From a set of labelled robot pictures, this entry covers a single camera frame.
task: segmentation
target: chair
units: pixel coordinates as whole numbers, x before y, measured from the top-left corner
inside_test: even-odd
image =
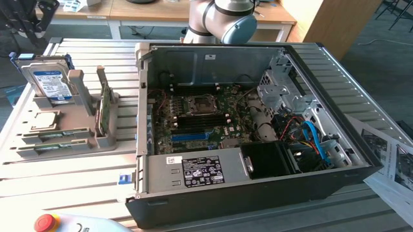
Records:
[[[390,30],[392,29],[392,27],[396,25],[396,23],[399,22],[399,20],[400,20],[402,18],[403,18],[403,19],[411,19],[411,20],[413,20],[412,17],[403,17],[404,14],[406,14],[406,12],[408,11],[408,8],[410,8],[410,7],[412,6],[412,4],[413,4],[413,0],[404,0],[404,1],[408,3],[408,5],[407,5],[407,7],[403,9],[403,12],[399,14],[398,19],[395,20],[395,22],[394,22],[394,24],[392,24]],[[400,2],[400,0],[394,0],[392,2],[388,2],[388,7],[387,7],[387,8],[384,9],[384,11],[379,14],[379,16],[376,17],[376,19],[379,19],[379,17],[386,13],[387,10],[391,10],[391,7],[392,7],[392,6],[394,6],[394,9],[391,10],[391,13],[394,14],[399,2]]]

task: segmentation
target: barcode label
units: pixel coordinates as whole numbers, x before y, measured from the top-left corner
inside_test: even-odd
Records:
[[[88,18],[106,19],[106,16],[93,16],[93,15],[89,15]]]
[[[182,163],[182,156],[168,157],[168,164]]]

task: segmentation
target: side panel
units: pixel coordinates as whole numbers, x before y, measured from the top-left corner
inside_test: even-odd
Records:
[[[144,198],[126,206],[142,229],[324,199],[374,174],[367,167],[295,179]]]

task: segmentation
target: floor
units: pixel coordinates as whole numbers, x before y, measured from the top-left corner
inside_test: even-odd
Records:
[[[341,63],[394,119],[404,120],[413,127],[413,46],[387,41],[359,45],[374,39],[412,44],[413,33],[410,33],[410,29],[413,21],[402,19],[388,30],[396,16],[386,12],[379,20],[375,18],[376,15]]]
[[[413,127],[413,110],[410,110],[413,109],[413,65],[410,65],[413,60],[413,46],[384,41],[378,41],[372,45],[359,45],[359,43],[367,43],[374,39],[388,39],[411,43],[413,41],[413,33],[408,31],[413,21],[402,19],[390,31],[388,28],[396,16],[386,12],[379,20],[375,20],[375,17],[372,17],[341,62],[394,119],[404,120]],[[51,25],[49,27],[47,39],[51,37],[112,38],[110,28],[106,26],[65,26],[65,31],[62,31],[61,27],[61,25]],[[144,27],[136,28],[136,30],[149,39],[180,39],[182,36],[182,28],[157,27],[153,30],[153,27]],[[132,34],[129,27],[122,27],[121,32],[124,39],[144,39],[142,36]],[[43,49],[34,50],[27,39],[17,36],[17,40],[23,52],[42,53]],[[0,88],[26,84],[26,79],[18,73],[9,58],[0,58],[0,77]],[[0,92],[2,129],[13,107],[2,90]]]

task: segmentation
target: power supply label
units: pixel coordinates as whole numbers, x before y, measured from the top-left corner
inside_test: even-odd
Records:
[[[227,182],[219,156],[184,159],[182,169],[189,188]]]
[[[73,98],[72,90],[63,83],[63,74],[61,71],[34,72],[35,78],[46,96],[55,101],[66,101]]]

